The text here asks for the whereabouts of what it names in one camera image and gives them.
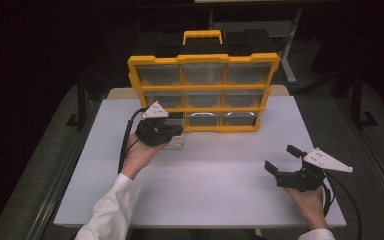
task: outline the wire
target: wire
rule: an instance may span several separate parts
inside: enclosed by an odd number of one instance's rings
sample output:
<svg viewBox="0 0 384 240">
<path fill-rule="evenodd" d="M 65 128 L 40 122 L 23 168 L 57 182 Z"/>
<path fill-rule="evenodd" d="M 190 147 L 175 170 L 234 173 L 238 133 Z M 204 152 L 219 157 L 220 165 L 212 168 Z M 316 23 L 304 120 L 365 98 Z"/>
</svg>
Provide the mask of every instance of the wire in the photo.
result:
<svg viewBox="0 0 384 240">
<path fill-rule="evenodd" d="M 124 138 L 123 138 L 123 143 L 121 145 L 121 152 L 120 152 L 120 160 L 119 160 L 119 163 L 118 163 L 118 173 L 121 172 L 121 169 L 123 169 L 123 166 L 124 166 L 124 159 L 126 158 L 126 154 L 127 154 L 127 151 L 133 146 L 133 144 L 135 144 L 136 142 L 134 142 L 130 147 L 129 149 L 126 150 L 126 147 L 127 147 L 127 143 L 129 141 L 129 136 L 130 136 L 130 131 L 132 130 L 132 125 L 133 125 L 133 120 L 135 119 L 136 115 L 138 115 L 140 112 L 144 112 L 146 111 L 147 108 L 141 108 L 139 110 L 137 110 L 133 116 L 130 118 L 130 120 L 127 122 L 127 127 L 126 127 L 126 131 L 124 132 Z"/>
<path fill-rule="evenodd" d="M 363 232 L 363 224 L 361 222 L 361 215 L 360 215 L 360 210 L 358 209 L 357 207 L 357 203 L 355 202 L 354 198 L 351 196 L 351 193 L 345 188 L 345 186 L 338 180 L 336 179 L 334 176 L 332 176 L 332 174 L 330 173 L 326 173 L 326 177 L 329 177 L 331 178 L 332 180 L 334 180 L 339 186 L 341 186 L 341 188 L 345 191 L 345 193 L 348 195 L 349 199 L 351 200 L 351 203 L 354 207 L 354 210 L 355 210 L 355 213 L 357 215 L 357 221 L 358 221 L 358 235 L 357 235 L 357 240 L 361 240 L 361 235 L 362 235 L 362 232 Z"/>
<path fill-rule="evenodd" d="M 136 139 L 136 141 L 134 141 L 134 142 L 132 143 L 132 145 L 130 145 L 130 147 L 126 150 L 126 154 L 129 152 L 130 148 L 132 148 L 133 145 L 135 145 L 139 140 L 140 140 L 139 138 Z"/>
<path fill-rule="evenodd" d="M 325 172 L 325 177 L 326 177 L 327 181 L 329 182 L 329 185 L 332 189 L 333 196 L 332 196 L 332 199 L 330 200 L 330 205 L 332 205 L 333 201 L 335 201 L 335 198 L 336 198 L 336 189 L 335 189 L 335 185 L 332 184 L 332 181 L 330 180 L 330 178 L 328 178 L 326 176 L 326 172 Z"/>
<path fill-rule="evenodd" d="M 323 207 L 323 213 L 324 213 L 324 216 L 326 217 L 327 213 L 329 212 L 330 206 L 332 205 L 333 200 L 331 198 L 330 190 L 329 190 L 329 188 L 327 188 L 327 186 L 326 186 L 326 184 L 324 184 L 324 182 L 322 182 L 322 186 L 323 186 L 324 193 L 325 193 L 325 204 Z"/>
</svg>

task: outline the white table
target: white table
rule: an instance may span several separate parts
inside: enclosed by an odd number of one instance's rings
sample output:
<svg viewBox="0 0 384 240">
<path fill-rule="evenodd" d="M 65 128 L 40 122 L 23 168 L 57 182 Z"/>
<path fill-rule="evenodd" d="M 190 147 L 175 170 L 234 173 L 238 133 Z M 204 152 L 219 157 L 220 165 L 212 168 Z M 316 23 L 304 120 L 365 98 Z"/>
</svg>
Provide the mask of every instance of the white table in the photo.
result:
<svg viewBox="0 0 384 240">
<path fill-rule="evenodd" d="M 90 219 L 92 207 L 116 178 L 125 127 L 139 107 L 135 99 L 103 101 L 54 224 L 79 226 Z M 258 132 L 184 134 L 182 150 L 161 151 L 136 178 L 142 191 L 131 227 L 305 225 L 264 169 L 265 160 L 280 171 L 300 169 L 300 159 L 286 152 L 288 144 L 313 149 L 295 100 L 288 96 L 269 97 Z M 346 225 L 336 201 L 327 222 L 331 227 Z"/>
</svg>

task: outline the cuff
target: cuff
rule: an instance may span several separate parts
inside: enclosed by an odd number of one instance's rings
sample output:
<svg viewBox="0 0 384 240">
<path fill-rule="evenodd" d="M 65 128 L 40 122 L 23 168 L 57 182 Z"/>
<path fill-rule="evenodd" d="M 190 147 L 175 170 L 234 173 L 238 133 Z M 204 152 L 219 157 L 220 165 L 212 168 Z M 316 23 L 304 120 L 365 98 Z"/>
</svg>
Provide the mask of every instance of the cuff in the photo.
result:
<svg viewBox="0 0 384 240">
<path fill-rule="evenodd" d="M 133 195 L 137 195 L 140 192 L 139 184 L 137 184 L 126 175 L 119 173 L 111 190 L 119 192 L 121 189 L 125 189 L 127 192 L 135 193 Z"/>
<path fill-rule="evenodd" d="M 333 234 L 328 229 L 315 229 L 301 235 L 298 240 L 334 240 Z"/>
</svg>

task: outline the wrist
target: wrist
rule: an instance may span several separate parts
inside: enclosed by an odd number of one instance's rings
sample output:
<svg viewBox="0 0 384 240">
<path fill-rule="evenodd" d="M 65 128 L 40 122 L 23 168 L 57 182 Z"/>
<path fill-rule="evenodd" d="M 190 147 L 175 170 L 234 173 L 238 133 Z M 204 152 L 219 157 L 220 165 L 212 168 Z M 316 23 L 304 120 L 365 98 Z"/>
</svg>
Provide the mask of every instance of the wrist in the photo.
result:
<svg viewBox="0 0 384 240">
<path fill-rule="evenodd" d="M 136 175 L 140 172 L 140 169 L 131 167 L 130 165 L 126 164 L 123 169 L 121 169 L 121 174 L 124 176 L 134 180 L 136 178 Z"/>
<path fill-rule="evenodd" d="M 310 230 L 329 229 L 324 216 L 309 216 L 306 221 Z"/>
</svg>

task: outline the white shirt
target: white shirt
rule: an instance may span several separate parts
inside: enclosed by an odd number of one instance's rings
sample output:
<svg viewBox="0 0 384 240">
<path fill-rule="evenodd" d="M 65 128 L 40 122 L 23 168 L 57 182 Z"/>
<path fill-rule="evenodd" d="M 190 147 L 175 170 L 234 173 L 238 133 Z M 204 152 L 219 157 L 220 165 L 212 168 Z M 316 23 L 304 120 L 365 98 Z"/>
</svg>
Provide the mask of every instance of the white shirt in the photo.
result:
<svg viewBox="0 0 384 240">
<path fill-rule="evenodd" d="M 93 207 L 92 218 L 77 233 L 76 240 L 123 240 L 126 238 L 140 187 L 119 174 L 111 189 Z M 316 229 L 298 240 L 334 240 L 327 229 Z"/>
</svg>

